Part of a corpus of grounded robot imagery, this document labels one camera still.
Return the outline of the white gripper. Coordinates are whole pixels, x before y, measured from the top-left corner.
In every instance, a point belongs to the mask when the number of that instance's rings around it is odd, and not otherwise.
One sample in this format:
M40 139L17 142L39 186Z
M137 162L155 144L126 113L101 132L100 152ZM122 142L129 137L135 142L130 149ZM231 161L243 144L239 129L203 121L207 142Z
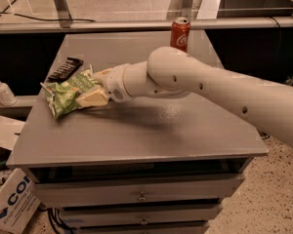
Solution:
M121 64L93 73L92 78L97 82L102 82L104 88L96 85L86 93L80 95L76 99L76 102L81 107L90 107L107 105L109 97L115 102L131 100L132 97L127 93L123 81L123 75L127 66L128 63Z

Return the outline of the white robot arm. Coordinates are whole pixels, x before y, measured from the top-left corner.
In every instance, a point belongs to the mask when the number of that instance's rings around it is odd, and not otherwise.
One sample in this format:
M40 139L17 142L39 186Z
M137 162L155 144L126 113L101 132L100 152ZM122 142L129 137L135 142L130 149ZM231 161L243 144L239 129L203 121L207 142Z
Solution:
M293 147L293 87L212 67L172 47L152 51L143 62L89 74L116 102L198 94Z

